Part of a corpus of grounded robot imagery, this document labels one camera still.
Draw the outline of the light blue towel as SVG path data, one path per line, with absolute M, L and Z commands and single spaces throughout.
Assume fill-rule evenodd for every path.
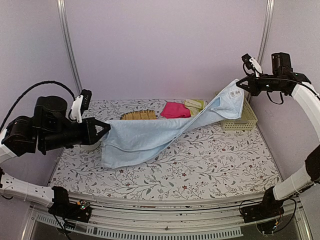
M 139 165 L 158 156 L 183 133 L 222 120 L 237 120 L 244 96 L 233 80 L 195 117 L 109 120 L 110 131 L 101 140 L 101 163 L 108 169 Z

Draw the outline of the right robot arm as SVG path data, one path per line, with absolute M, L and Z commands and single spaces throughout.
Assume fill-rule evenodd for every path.
M 308 77 L 293 70 L 291 57 L 288 53 L 276 52 L 271 55 L 271 73 L 264 73 L 258 61 L 244 54 L 243 69 L 246 76 L 236 82 L 236 85 L 247 91 L 252 97 L 261 93 L 267 95 L 279 93 L 280 99 L 291 97 L 300 107 L 298 114 L 304 114 L 299 120 L 305 120 L 313 138 L 320 138 L 320 95 L 316 92 Z M 306 157 L 302 166 L 282 182 L 268 188 L 260 203 L 244 206 L 240 209 L 244 217 L 253 216 L 269 218 L 284 212 L 283 203 L 291 197 L 303 193 L 320 181 L 320 147 Z

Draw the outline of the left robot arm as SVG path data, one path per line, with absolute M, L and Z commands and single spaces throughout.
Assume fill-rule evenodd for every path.
M 107 123 L 94 117 L 83 118 L 89 107 L 90 98 L 80 95 L 67 117 L 67 102 L 59 96 L 40 96 L 35 104 L 33 116 L 18 116 L 0 133 L 0 161 L 34 154 L 46 155 L 60 148 L 70 149 L 76 145 L 96 144 L 111 129 Z M 63 216 L 74 213 L 74 205 L 63 187 L 45 187 L 19 180 L 4 171 L 0 172 L 0 193 L 28 200 L 55 209 Z

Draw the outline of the cream ceramic mug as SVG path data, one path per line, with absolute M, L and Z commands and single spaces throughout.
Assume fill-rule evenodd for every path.
M 94 151 L 99 147 L 100 147 L 100 144 L 98 144 L 98 145 L 81 145 L 81 148 L 84 151 Z

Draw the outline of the green plastic basket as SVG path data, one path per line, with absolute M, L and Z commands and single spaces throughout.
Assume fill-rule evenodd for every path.
M 225 131 L 250 131 L 258 122 L 258 119 L 246 99 L 243 100 L 241 117 L 220 121 L 220 126 Z

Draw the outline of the woven bamboo tray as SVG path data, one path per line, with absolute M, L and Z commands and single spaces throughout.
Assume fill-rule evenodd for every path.
M 131 111 L 121 115 L 120 120 L 156 120 L 157 116 L 154 110 Z

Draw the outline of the yellow green patterned towel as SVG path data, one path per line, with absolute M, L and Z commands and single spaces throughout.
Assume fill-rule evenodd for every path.
M 186 99 L 184 106 L 190 111 L 190 116 L 195 117 L 207 106 L 207 102 L 200 99 Z

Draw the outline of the pink towel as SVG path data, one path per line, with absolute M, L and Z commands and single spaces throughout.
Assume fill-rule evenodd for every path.
M 190 110 L 184 104 L 178 102 L 167 102 L 160 115 L 166 119 L 191 117 Z

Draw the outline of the right aluminium post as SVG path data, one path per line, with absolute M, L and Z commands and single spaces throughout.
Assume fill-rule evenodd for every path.
M 275 7 L 274 0 L 267 0 L 266 1 L 266 9 L 265 9 L 264 23 L 263 23 L 263 28 L 262 28 L 262 36 L 261 36 L 259 51 L 258 51 L 258 55 L 257 55 L 257 61 L 259 64 L 261 64 L 263 62 L 264 55 L 266 52 L 269 34 L 270 34 L 271 26 L 272 26 L 274 7 Z

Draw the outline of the aluminium post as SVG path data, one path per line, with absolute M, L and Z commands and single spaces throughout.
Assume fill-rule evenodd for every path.
M 68 24 L 68 18 L 67 18 L 67 11 L 66 11 L 66 1 L 65 0 L 57 0 L 57 11 L 59 15 L 59 21 L 63 36 L 63 41 L 65 44 L 66 52 L 67 52 L 67 58 L 70 64 L 70 69 L 72 73 L 72 77 L 75 83 L 75 87 L 78 93 L 80 93 L 83 90 L 82 82 L 80 79 L 77 62 L 73 50 L 72 45 L 72 38 L 69 30 L 69 24 Z
M 271 26 L 272 26 L 274 7 L 275 7 L 274 0 L 267 0 L 266 1 L 266 9 L 265 9 L 264 23 L 263 23 L 263 28 L 262 28 L 262 36 L 261 36 L 259 51 L 258 51 L 258 55 L 257 55 L 257 61 L 259 64 L 261 64 L 263 62 L 264 55 L 266 52 L 269 34 L 270 34 Z

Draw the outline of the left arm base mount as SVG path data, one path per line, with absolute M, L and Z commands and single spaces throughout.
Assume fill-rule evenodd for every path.
M 78 200 L 73 203 L 69 199 L 68 191 L 61 186 L 53 186 L 52 206 L 48 208 L 48 213 L 61 217 L 64 220 L 74 220 L 82 223 L 88 223 L 91 217 L 92 208 L 90 203 L 84 200 Z

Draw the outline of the front aluminium rail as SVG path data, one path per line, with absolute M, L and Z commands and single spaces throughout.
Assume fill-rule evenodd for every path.
M 71 193 L 90 203 L 88 222 L 76 222 L 70 238 L 106 240 L 311 240 L 313 235 L 299 198 L 285 201 L 274 233 L 265 225 L 276 218 L 245 222 L 242 207 L 262 194 L 200 200 L 132 200 Z

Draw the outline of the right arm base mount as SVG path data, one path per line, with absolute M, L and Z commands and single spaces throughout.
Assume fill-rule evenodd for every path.
M 275 199 L 273 188 L 270 187 L 265 191 L 260 203 L 239 208 L 239 212 L 245 223 L 265 220 L 284 214 L 284 200 Z

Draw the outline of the left aluminium post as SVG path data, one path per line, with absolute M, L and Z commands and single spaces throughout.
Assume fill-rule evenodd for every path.
M 77 62 L 73 50 L 72 45 L 72 38 L 69 30 L 69 24 L 68 24 L 68 18 L 67 18 L 67 11 L 66 11 L 66 1 L 65 0 L 57 0 L 57 11 L 59 15 L 59 21 L 63 36 L 63 41 L 65 44 L 66 52 L 67 52 L 67 58 L 70 64 L 70 69 L 72 73 L 72 77 L 75 83 L 75 87 L 78 93 L 80 93 L 83 90 L 82 82 L 80 79 Z

